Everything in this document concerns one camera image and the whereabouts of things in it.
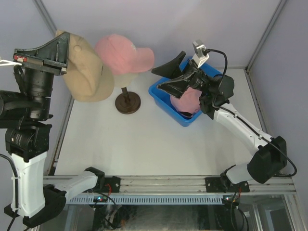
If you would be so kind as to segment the dark round wooden stand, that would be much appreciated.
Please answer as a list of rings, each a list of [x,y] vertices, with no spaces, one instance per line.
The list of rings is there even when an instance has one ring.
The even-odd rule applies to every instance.
[[[127,88],[121,88],[122,93],[115,100],[115,107],[118,112],[129,115],[139,110],[141,99],[138,94],[128,91]]]

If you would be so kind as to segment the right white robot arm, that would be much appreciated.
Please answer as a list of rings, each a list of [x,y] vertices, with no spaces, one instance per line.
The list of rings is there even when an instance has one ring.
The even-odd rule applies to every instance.
[[[250,180],[264,184],[272,177],[279,177],[287,165],[285,139],[281,136],[274,138],[258,129],[234,108],[229,101],[234,95],[232,77],[225,72],[211,74],[206,71],[204,56],[188,59],[181,68],[185,55],[182,51],[173,60],[152,70],[152,74],[167,78],[157,88],[176,99],[182,98],[189,88],[199,90],[202,113],[228,129],[252,156],[248,163],[224,170],[217,187],[223,192],[232,192]]]

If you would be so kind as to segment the pink baseball cap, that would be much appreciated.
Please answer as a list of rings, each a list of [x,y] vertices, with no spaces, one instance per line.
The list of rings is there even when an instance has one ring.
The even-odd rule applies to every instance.
[[[94,50],[113,75],[146,72],[154,66],[154,52],[150,48],[137,48],[122,35],[104,36]]]

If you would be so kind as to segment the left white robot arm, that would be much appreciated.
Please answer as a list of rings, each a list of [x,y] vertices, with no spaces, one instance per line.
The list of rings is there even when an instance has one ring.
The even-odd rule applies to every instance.
[[[66,73],[70,34],[65,32],[33,49],[16,49],[11,64],[19,91],[0,93],[0,126],[6,129],[5,147],[13,171],[13,201],[4,208],[12,219],[22,217],[27,228],[58,216],[80,193],[105,188],[104,172],[89,167],[64,184],[44,185],[44,163],[49,149],[49,113],[55,76]]]

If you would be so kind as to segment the beige cap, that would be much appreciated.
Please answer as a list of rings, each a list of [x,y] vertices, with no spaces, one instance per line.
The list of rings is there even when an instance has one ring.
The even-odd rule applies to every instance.
[[[67,72],[63,79],[72,97],[83,103],[103,101],[112,94],[115,87],[110,68],[83,37],[72,33]]]

